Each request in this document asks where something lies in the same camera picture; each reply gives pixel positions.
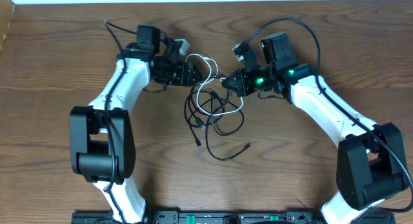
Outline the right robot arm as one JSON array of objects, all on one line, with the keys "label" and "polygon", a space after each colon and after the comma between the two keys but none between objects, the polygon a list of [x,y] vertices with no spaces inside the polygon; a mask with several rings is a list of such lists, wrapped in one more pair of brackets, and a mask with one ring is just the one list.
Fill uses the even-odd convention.
[{"label": "right robot arm", "polygon": [[353,223],[370,211],[384,212],[379,203],[412,186],[398,127],[363,116],[330,89],[314,67],[298,64],[286,34],[262,38],[261,47],[265,66],[258,65],[247,42],[237,44],[232,51],[245,67],[221,84],[239,97],[273,90],[307,113],[337,146],[338,192],[313,223]]}]

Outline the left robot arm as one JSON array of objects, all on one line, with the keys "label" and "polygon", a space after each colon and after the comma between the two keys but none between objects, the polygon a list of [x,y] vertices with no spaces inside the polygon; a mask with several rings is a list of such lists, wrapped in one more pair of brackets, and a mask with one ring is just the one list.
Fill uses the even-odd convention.
[{"label": "left robot arm", "polygon": [[70,112],[72,170],[97,187],[111,208],[75,212],[72,223],[154,223],[132,177],[136,147],[130,113],[151,81],[191,87],[203,78],[182,60],[190,46],[186,39],[172,39],[152,25],[139,25],[134,35],[134,42],[119,47],[116,69],[101,93]]}]

